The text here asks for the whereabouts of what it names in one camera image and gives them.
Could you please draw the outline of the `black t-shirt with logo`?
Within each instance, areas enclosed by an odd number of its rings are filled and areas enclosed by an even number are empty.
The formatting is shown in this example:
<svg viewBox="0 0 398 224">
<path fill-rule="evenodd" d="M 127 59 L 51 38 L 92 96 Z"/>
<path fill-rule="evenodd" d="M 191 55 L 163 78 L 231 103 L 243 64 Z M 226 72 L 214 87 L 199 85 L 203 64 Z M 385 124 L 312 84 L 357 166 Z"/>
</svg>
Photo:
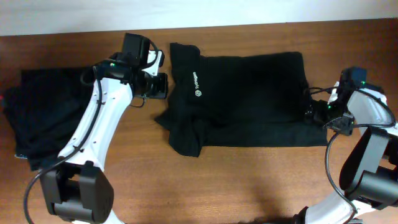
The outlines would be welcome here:
<svg viewBox="0 0 398 224">
<path fill-rule="evenodd" d="M 325 129 L 305 117 L 312 98 L 300 52 L 209 57 L 172 43 L 170 59 L 175 85 L 156 121 L 180 155 L 197 157 L 205 146 L 326 145 Z"/>
</svg>

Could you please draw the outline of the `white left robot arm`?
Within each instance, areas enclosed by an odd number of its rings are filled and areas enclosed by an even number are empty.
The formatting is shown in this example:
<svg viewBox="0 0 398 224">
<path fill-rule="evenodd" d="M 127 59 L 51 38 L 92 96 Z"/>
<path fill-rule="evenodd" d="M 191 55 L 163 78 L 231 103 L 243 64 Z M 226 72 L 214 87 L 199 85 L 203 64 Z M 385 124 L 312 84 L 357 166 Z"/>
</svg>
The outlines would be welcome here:
<svg viewBox="0 0 398 224">
<path fill-rule="evenodd" d="M 120 223 L 113 211 L 114 189 L 104 174 L 110 142 L 133 98 L 164 99 L 164 56 L 149 52 L 141 65 L 106 59 L 93 66 L 88 106 L 58 161 L 39 174 L 49 214 L 70 223 Z"/>
</svg>

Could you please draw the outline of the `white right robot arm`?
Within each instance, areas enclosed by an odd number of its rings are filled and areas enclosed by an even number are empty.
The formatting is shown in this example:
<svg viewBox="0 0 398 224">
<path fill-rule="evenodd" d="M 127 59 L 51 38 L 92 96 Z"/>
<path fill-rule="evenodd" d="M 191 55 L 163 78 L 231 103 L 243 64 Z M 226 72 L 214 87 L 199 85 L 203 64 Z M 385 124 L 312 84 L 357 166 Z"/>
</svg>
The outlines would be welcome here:
<svg viewBox="0 0 398 224">
<path fill-rule="evenodd" d="M 292 223 L 361 223 L 364 213 L 397 206 L 397 168 L 382 167 L 385 159 L 397 165 L 397 120 L 381 88 L 365 81 L 336 82 L 326 89 L 327 112 L 339 109 L 325 123 L 335 131 L 325 151 L 326 176 L 333 192 L 316 205 L 303 208 Z M 339 135 L 359 129 L 361 137 L 343 164 L 340 179 L 330 174 L 330 151 Z"/>
</svg>

